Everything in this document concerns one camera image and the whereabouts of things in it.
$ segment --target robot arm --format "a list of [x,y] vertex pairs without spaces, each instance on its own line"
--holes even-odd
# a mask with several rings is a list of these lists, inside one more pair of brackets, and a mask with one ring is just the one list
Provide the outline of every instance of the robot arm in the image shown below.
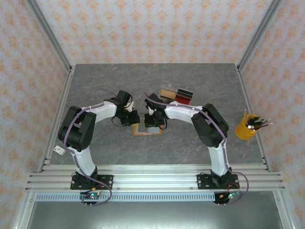
[[[83,172],[94,178],[97,169],[92,161],[89,144],[91,143],[94,125],[106,118],[118,117],[122,125],[133,125],[140,123],[137,110],[133,110],[133,102],[128,103],[131,95],[119,91],[114,98],[105,100],[102,104],[92,106],[89,111],[84,112],[76,120],[67,138],[67,146],[75,153],[75,158]],[[70,107],[58,132],[58,138],[64,141],[69,125],[73,118],[83,108]]]
[[[151,94],[150,99],[163,103],[157,95]],[[215,177],[223,177],[228,174],[228,169],[225,166],[224,154],[222,141],[223,138],[216,130],[216,128],[207,123],[205,117],[198,111],[193,108],[200,109],[204,112],[207,112],[208,115],[216,122],[221,131],[227,137],[227,131],[229,130],[228,124],[217,112],[215,107],[211,104],[205,106],[164,106],[159,104],[154,104],[149,100],[145,100],[147,103],[147,108],[149,109],[149,114],[145,114],[145,124],[146,126],[160,126],[164,124],[164,119],[179,119],[194,125],[197,134],[200,140],[208,147],[211,162],[212,170],[211,173]],[[171,102],[170,105],[179,104],[178,102]]]

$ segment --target black mounting plate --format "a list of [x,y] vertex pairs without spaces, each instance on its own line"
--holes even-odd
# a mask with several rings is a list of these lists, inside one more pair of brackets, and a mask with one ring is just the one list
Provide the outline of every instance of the black mounting plate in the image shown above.
[[[105,183],[112,190],[113,175],[97,175],[97,180]],[[81,184],[77,179],[77,175],[72,175],[72,181],[71,181],[71,186],[70,186],[71,190],[88,190],[91,188],[93,188],[93,187]]]
[[217,187],[212,181],[212,175],[201,173],[197,175],[197,186],[198,189],[228,189],[230,183],[230,189],[239,189],[240,187],[234,184],[237,183],[239,185],[236,180],[238,180],[238,176],[236,174],[230,174],[228,180]]

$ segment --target pen holder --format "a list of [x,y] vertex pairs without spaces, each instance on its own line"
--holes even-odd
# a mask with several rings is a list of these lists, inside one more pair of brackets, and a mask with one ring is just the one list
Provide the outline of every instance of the pen holder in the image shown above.
[[242,140],[248,140],[255,135],[255,131],[249,129],[246,126],[246,122],[251,119],[257,117],[254,114],[247,114],[244,116],[242,121],[235,127],[235,134]]

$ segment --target metal grate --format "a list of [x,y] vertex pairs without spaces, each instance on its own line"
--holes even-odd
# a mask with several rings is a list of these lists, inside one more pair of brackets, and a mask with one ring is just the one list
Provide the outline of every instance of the metal grate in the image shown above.
[[[96,198],[97,201],[103,201],[108,198],[108,192]],[[82,196],[77,193],[38,193],[36,201],[38,202],[78,202]],[[213,192],[164,192],[164,193],[113,193],[110,201],[113,202],[171,202],[171,201],[215,201]]]

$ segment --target cable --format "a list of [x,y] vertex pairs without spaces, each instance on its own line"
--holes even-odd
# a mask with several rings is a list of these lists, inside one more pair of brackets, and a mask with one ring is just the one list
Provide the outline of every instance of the cable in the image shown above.
[[239,186],[239,184],[237,184],[237,183],[231,183],[231,182],[229,182],[229,188],[228,188],[228,190],[227,190],[227,192],[226,192],[226,194],[228,194],[228,192],[229,192],[229,190],[231,189],[231,186],[232,185],[235,185],[235,186],[237,186],[238,187],[238,190],[240,189],[240,186]]
[[162,128],[161,126],[159,126],[159,128],[160,128],[161,130],[165,130],[165,129],[167,128],[167,120],[166,120],[166,118],[164,119],[164,121],[165,121],[165,128]]
[[[114,122],[113,122],[113,119],[114,119],[115,117],[112,117],[111,118],[111,122],[112,122],[112,124],[114,124]],[[119,126],[119,125],[116,125],[116,124],[114,124],[115,126],[117,126],[117,127],[125,127],[124,125],[121,125],[121,126]]]
[[67,131],[67,133],[66,133],[66,136],[65,136],[65,138],[64,138],[64,140],[63,140],[63,146],[65,147],[65,149],[66,149],[68,152],[71,153],[72,158],[73,158],[73,160],[74,160],[74,162],[75,162],[75,165],[76,165],[76,167],[79,169],[79,171],[80,171],[86,178],[88,178],[89,180],[92,180],[92,181],[94,181],[94,182],[96,182],[96,183],[98,183],[98,184],[101,184],[101,185],[105,186],[105,187],[109,190],[109,192],[110,192],[109,197],[108,197],[106,200],[104,200],[104,201],[102,201],[102,202],[98,202],[98,203],[93,204],[93,205],[91,205],[91,206],[98,206],[98,205],[102,205],[102,204],[104,204],[104,203],[107,203],[107,202],[111,199],[111,197],[112,197],[112,190],[111,190],[111,188],[110,188],[108,185],[106,185],[105,183],[103,183],[103,182],[101,182],[101,181],[98,181],[98,180],[96,180],[96,179],[93,179],[92,177],[88,176],[88,175],[81,169],[81,167],[80,167],[80,165],[79,165],[79,163],[78,163],[78,161],[77,161],[77,158],[76,158],[75,153],[67,147],[67,139],[68,139],[69,133],[70,133],[70,131],[71,131],[71,129],[72,129],[72,127],[73,127],[75,121],[78,119],[79,116],[81,116],[82,113],[84,113],[85,111],[91,110],[91,109],[100,108],[100,107],[102,107],[102,106],[104,106],[104,102],[101,103],[101,104],[95,105],[95,106],[91,106],[91,107],[84,108],[84,109],[81,110],[79,113],[77,113],[76,116],[73,118],[72,122],[70,123],[70,126],[69,126],[69,128],[68,128],[68,131]]
[[[103,188],[102,188],[102,186],[101,185],[99,185],[100,186],[100,190],[99,190],[99,196],[101,195],[101,193],[103,192]],[[96,191],[97,189],[96,188],[92,188],[91,190],[88,190],[88,191],[86,191],[86,192],[81,192],[80,194],[81,195],[84,195],[82,198],[81,198],[81,203],[82,204],[84,204],[85,206],[87,205],[87,203],[85,203],[85,198],[87,198],[87,197],[92,197],[92,196],[94,196],[94,194],[92,195],[92,191]]]
[[132,100],[131,100],[130,104],[129,104],[128,106],[125,106],[124,108],[130,107],[131,104],[132,104]]
[[97,93],[98,91],[109,92],[110,94],[113,94],[113,95],[116,97],[116,94],[113,93],[112,91],[110,91],[110,90],[108,90],[108,89],[104,89],[104,88],[99,88],[99,89],[96,89],[96,91],[94,92],[94,98],[96,98],[97,100],[100,100],[100,98],[98,98],[98,97],[96,96],[96,93]]
[[179,106],[179,107],[185,107],[185,108],[188,108],[188,109],[194,109],[195,111],[198,111],[198,112],[202,113],[213,124],[213,126],[215,126],[216,130],[220,133],[221,137],[223,138],[222,149],[223,149],[223,154],[224,154],[224,165],[225,165],[226,169],[229,171],[229,173],[237,174],[237,175],[238,174],[242,175],[245,178],[246,183],[247,183],[247,187],[246,187],[244,195],[240,199],[236,200],[235,202],[228,203],[227,205],[234,204],[237,201],[243,199],[246,196],[246,194],[248,193],[248,191],[249,191],[249,180],[245,176],[245,174],[243,174],[241,172],[232,172],[232,170],[230,170],[230,168],[228,167],[228,161],[227,161],[227,155],[226,155],[227,152],[226,152],[226,149],[224,147],[224,144],[226,143],[227,139],[226,139],[225,135],[223,134],[223,132],[221,131],[221,129],[219,128],[219,126],[214,122],[214,120],[209,115],[207,115],[205,112],[203,112],[202,110],[200,110],[200,109],[198,109],[196,107],[190,107],[188,105],[183,105],[183,104],[165,104],[165,103],[160,103],[160,102],[157,102],[157,101],[154,101],[154,100],[150,99],[145,92],[143,94],[144,94],[144,96],[145,96],[145,98],[147,100],[149,100],[150,102],[152,102],[154,104],[159,104],[159,105],[163,105],[163,106],[172,106],[172,107]]

